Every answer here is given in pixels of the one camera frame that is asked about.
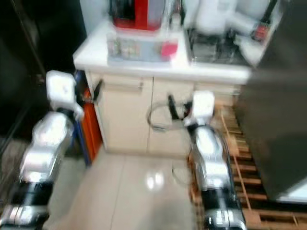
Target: white wall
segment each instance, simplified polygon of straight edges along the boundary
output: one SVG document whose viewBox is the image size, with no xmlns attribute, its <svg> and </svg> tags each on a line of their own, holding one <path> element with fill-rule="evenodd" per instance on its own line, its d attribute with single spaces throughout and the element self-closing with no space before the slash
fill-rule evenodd
<svg viewBox="0 0 307 230">
<path fill-rule="evenodd" d="M 109 0 L 80 0 L 87 35 L 107 16 Z"/>
</svg>

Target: kitchen counter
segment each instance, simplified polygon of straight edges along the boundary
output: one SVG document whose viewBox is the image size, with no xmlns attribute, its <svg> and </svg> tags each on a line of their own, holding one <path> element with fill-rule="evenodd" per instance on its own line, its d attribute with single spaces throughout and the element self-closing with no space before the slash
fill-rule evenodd
<svg viewBox="0 0 307 230">
<path fill-rule="evenodd" d="M 107 61 L 106 36 L 117 31 L 108 20 L 101 22 L 96 30 L 87 38 L 74 54 L 74 64 L 77 69 L 96 71 L 107 74 L 125 74 L 142 77 L 161 77 L 185 81 L 207 81 L 216 83 L 245 84 L 251 69 L 243 66 L 199 63 L 191 64 L 186 49 L 184 31 L 162 31 L 151 34 L 156 38 L 173 38 L 178 40 L 178 50 L 170 64 L 145 64 L 115 66 Z"/>
</svg>

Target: cabinet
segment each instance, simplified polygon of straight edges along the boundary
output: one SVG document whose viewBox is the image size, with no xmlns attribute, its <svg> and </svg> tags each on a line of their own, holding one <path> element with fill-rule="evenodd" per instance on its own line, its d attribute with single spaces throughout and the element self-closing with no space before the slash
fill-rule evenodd
<svg viewBox="0 0 307 230">
<path fill-rule="evenodd" d="M 103 80 L 96 106 L 109 152 L 145 153 L 149 135 L 146 112 L 151 106 L 153 79 L 90 73 L 92 84 Z"/>
<path fill-rule="evenodd" d="M 103 80 L 101 97 L 95 105 L 98 122 L 108 152 L 183 157 L 189 153 L 190 137 L 185 129 L 168 132 L 152 130 L 146 121 L 151 105 L 167 103 L 173 94 L 176 102 L 192 98 L 195 90 L 209 90 L 216 104 L 233 104 L 239 87 L 231 84 L 204 83 L 163 78 L 117 76 L 87 73 L 93 88 Z M 157 109 L 152 122 L 171 124 L 168 107 Z"/>
<path fill-rule="evenodd" d="M 169 81 L 154 79 L 153 104 L 167 102 L 169 93 L 173 94 L 177 102 L 185 101 L 192 96 L 194 83 L 187 81 Z M 158 109 L 152 114 L 154 123 L 169 123 L 171 116 L 167 107 Z M 186 156 L 189 152 L 190 140 L 185 129 L 168 132 L 157 132 L 150 129 L 148 152 L 167 156 Z"/>
</svg>

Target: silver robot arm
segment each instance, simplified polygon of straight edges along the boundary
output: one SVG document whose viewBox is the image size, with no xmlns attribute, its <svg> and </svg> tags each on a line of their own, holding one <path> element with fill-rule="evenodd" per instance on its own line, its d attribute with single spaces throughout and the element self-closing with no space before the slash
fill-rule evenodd
<svg viewBox="0 0 307 230">
<path fill-rule="evenodd" d="M 184 107 L 185 117 L 177 114 L 177 106 Z M 154 109 L 168 106 L 172 126 L 153 124 Z M 246 230 L 240 202 L 236 196 L 229 165 L 229 152 L 225 139 L 209 125 L 214 111 L 214 95 L 209 91 L 194 92 L 193 100 L 175 103 L 172 96 L 167 104 L 153 105 L 147 115 L 149 125 L 156 131 L 186 128 L 191 137 L 195 174 L 205 209 L 204 229 Z"/>
<path fill-rule="evenodd" d="M 1 229 L 41 229 L 49 217 L 48 202 L 60 163 L 72 141 L 73 122 L 83 117 L 76 103 L 72 75 L 51 71 L 47 93 L 54 112 L 33 128 L 33 138 L 24 153 L 19 181 L 0 218 Z"/>
</svg>

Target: tile floor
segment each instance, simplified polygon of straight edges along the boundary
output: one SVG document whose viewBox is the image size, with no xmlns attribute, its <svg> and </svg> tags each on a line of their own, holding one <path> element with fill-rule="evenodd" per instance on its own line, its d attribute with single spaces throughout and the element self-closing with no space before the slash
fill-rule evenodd
<svg viewBox="0 0 307 230">
<path fill-rule="evenodd" d="M 70 211 L 51 229 L 191 230 L 188 180 L 184 161 L 101 152 Z"/>
<path fill-rule="evenodd" d="M 62 161 L 61 169 L 49 202 L 49 219 L 45 223 L 50 225 L 62 219 L 68 213 L 83 179 L 86 166 L 83 158 L 66 157 Z"/>
</svg>

